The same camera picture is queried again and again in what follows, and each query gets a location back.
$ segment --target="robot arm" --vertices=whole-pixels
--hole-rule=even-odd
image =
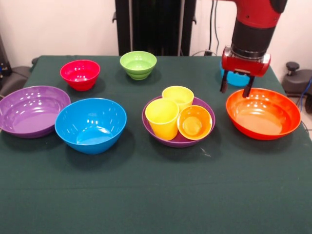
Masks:
[[[266,54],[287,0],[231,0],[236,3],[237,17],[231,47],[222,55],[224,76],[221,92],[227,89],[229,71],[250,77],[243,97],[248,97],[254,77],[262,77],[269,68],[271,55]]]

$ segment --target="purple bowl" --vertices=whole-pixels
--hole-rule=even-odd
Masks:
[[[17,90],[0,101],[0,128],[21,138],[37,138],[54,131],[55,120],[70,98],[52,86]]]
[[[162,143],[166,146],[169,146],[169,147],[173,147],[173,148],[186,148],[186,147],[193,146],[193,145],[197,144],[198,142],[200,142],[202,139],[201,140],[189,140],[189,139],[185,138],[180,132],[178,132],[176,137],[172,140],[163,140],[163,139],[160,139],[157,136],[155,136],[155,134],[154,134],[154,132],[150,126],[150,123],[148,122],[148,120],[145,116],[145,109],[148,106],[148,104],[150,104],[152,101],[154,101],[156,99],[160,99],[160,98],[161,98],[161,96],[154,98],[149,103],[147,103],[143,109],[142,121],[143,121],[143,124],[144,124],[144,127],[146,128],[146,130],[160,143]],[[212,125],[210,132],[209,132],[209,134],[210,134],[211,131],[214,129],[214,126],[215,126],[214,111],[211,109],[211,107],[207,103],[205,103],[203,100],[201,100],[197,97],[194,98],[193,105],[198,105],[198,106],[204,107],[209,112],[209,114],[211,115],[211,118],[213,119],[213,125]]]

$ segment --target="blue container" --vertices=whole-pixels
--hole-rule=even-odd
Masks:
[[[73,149],[95,155],[116,143],[126,122],[126,112],[118,103],[89,98],[65,107],[56,119],[55,130]]]
[[[221,77],[223,77],[224,69],[222,63],[220,63]],[[240,75],[238,73],[228,72],[228,83],[234,86],[245,86],[249,82],[249,77],[246,75]]]

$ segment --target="orange bowl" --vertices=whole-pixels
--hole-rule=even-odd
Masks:
[[[200,140],[205,138],[213,125],[213,120],[209,112],[197,105],[192,105],[178,116],[177,128],[180,133],[189,140]]]
[[[267,89],[252,88],[231,94],[226,110],[235,127],[258,140],[274,140],[293,132],[301,122],[298,107],[286,96]]]

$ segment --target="table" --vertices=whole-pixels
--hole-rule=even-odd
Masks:
[[[75,59],[101,65],[95,87],[70,88],[60,68]],[[312,232],[312,143],[300,126],[275,141],[241,134],[219,92],[219,57],[158,57],[148,79],[129,79],[119,57],[42,56],[26,86],[53,85],[72,102],[109,98],[127,112],[109,151],[87,156],[52,133],[0,134],[2,234],[299,234]],[[145,104],[170,85],[191,88],[213,108],[216,126],[186,149],[159,144],[144,129]],[[283,92],[272,69],[255,87]]]

